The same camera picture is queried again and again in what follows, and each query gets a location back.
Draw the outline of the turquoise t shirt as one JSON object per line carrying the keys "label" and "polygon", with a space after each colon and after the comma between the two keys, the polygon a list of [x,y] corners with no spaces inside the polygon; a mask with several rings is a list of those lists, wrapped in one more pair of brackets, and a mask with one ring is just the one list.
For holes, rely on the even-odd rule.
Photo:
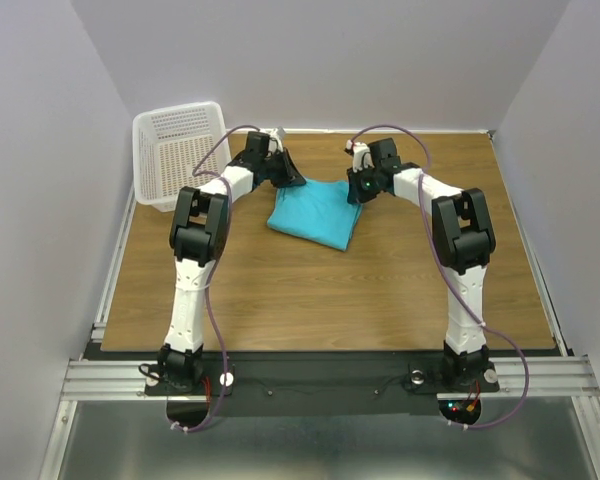
{"label": "turquoise t shirt", "polygon": [[267,226],[280,233],[346,251],[362,212],[347,201],[345,181],[307,179],[303,186],[277,190]]}

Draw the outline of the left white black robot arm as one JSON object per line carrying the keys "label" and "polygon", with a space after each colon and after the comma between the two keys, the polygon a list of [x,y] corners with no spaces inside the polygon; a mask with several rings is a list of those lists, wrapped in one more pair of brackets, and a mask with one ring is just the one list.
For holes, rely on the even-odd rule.
{"label": "left white black robot arm", "polygon": [[285,135],[281,127],[249,132],[244,149],[222,172],[204,171],[201,160],[194,174],[211,180],[180,190],[169,235],[176,271],[171,320],[156,362],[139,367],[147,395],[191,395],[210,385],[202,360],[203,308],[229,236],[233,203],[266,181],[276,188],[306,184],[283,145]]}

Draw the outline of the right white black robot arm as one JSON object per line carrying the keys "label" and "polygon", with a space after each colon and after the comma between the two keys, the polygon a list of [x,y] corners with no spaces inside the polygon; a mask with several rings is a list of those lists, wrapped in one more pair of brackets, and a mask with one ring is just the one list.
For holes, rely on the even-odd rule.
{"label": "right white black robot arm", "polygon": [[490,368],[484,334],[483,284],[496,240],[486,198],[479,189],[447,185],[414,163],[404,163],[393,139],[349,140],[350,204],[381,193],[418,206],[434,261],[448,292],[448,327],[439,376],[447,387],[472,383]]}

